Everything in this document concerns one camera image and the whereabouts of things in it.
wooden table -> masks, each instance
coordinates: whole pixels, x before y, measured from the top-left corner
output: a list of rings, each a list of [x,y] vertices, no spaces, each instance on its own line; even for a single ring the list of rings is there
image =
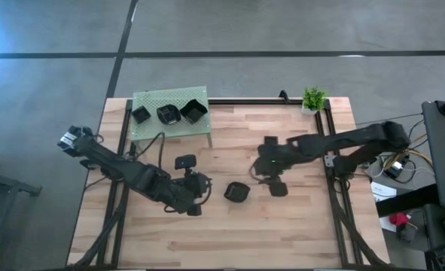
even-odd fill
[[[349,99],[330,100],[337,132],[354,129]],[[103,144],[113,151],[117,150],[125,104],[126,99],[108,99],[105,105],[99,133],[105,137]],[[314,117],[303,116],[300,105],[211,105],[209,110],[213,148],[204,135],[197,135],[167,139],[163,153],[163,168],[172,177],[183,176],[182,171],[174,170],[176,157],[196,154],[196,169],[213,179],[212,196],[203,205],[203,215],[167,214],[163,204],[130,191],[119,267],[340,267],[321,159],[286,171],[282,180],[289,194],[282,198],[271,197],[266,185],[248,176],[264,136],[278,136],[284,142],[287,137],[317,133]],[[157,164],[157,153],[158,145],[153,145],[142,160]],[[99,172],[91,172],[87,183],[100,177]],[[223,197],[232,181],[251,187],[245,202],[232,203]],[[84,194],[68,263],[76,262],[100,233],[109,187],[110,181],[103,181]],[[367,178],[352,179],[349,194],[358,231],[389,262]],[[354,262],[347,233],[345,240],[350,262]],[[111,245],[107,252],[111,254]]]

green plastic platform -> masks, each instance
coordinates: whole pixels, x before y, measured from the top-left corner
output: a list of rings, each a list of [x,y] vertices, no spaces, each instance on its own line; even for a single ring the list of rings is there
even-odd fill
[[[152,90],[133,94],[133,110],[145,106],[151,117],[140,123],[130,121],[130,139],[133,142],[153,139],[159,132],[165,132],[166,138],[207,135],[209,147],[212,148],[210,112],[196,123],[190,123],[184,117],[177,123],[165,125],[157,116],[157,108],[164,105],[175,105],[179,110],[190,100],[196,99],[209,110],[206,87],[185,87],[173,90]]]

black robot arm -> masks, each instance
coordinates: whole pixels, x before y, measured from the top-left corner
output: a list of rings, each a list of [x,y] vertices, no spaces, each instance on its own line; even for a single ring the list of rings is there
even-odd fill
[[[190,170],[196,163],[193,155],[186,156],[191,163],[187,165],[185,176],[171,179],[168,172],[157,166],[122,157],[103,147],[87,127],[70,127],[58,145],[72,157],[86,157],[100,166],[103,175],[112,181],[123,181],[150,200],[163,202],[179,214],[187,211],[189,215],[200,214],[195,199],[207,191],[210,178]]]
[[[349,156],[334,157],[331,161],[337,177],[351,175],[356,167],[372,160],[382,152],[403,151],[410,145],[404,128],[391,121],[371,124],[365,128],[336,135],[300,135],[278,145],[277,138],[266,137],[258,147],[259,158],[254,163],[256,175],[275,178],[299,163],[323,157],[329,151],[361,146]]]

potted plant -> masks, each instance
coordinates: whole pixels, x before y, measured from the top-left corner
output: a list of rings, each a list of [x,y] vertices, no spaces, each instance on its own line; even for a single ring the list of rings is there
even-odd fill
[[[307,115],[314,115],[317,111],[325,107],[326,92],[318,87],[304,88],[303,108],[301,112]]]

green plant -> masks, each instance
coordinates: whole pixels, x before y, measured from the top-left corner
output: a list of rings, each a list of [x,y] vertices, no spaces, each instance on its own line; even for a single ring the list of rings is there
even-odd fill
[[[304,108],[310,110],[321,110],[325,107],[326,91],[319,90],[318,87],[304,88]]]

